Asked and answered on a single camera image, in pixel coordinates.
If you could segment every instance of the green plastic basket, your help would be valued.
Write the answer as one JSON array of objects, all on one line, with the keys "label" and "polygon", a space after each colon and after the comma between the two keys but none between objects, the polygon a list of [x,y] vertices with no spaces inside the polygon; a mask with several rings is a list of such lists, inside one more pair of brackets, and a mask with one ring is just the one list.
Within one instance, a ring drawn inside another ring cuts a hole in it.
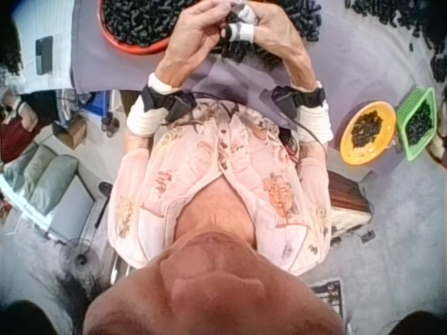
[{"label": "green plastic basket", "polygon": [[[412,116],[418,111],[419,107],[427,101],[430,107],[430,116],[433,121],[433,128],[430,129],[415,145],[409,145],[408,138],[406,136],[406,124]],[[421,89],[420,87],[414,88],[405,100],[396,109],[397,113],[397,129],[399,131],[400,140],[404,146],[406,158],[409,161],[415,159],[424,148],[430,143],[437,129],[437,109],[436,109],[436,97],[434,96],[433,88]]]}]

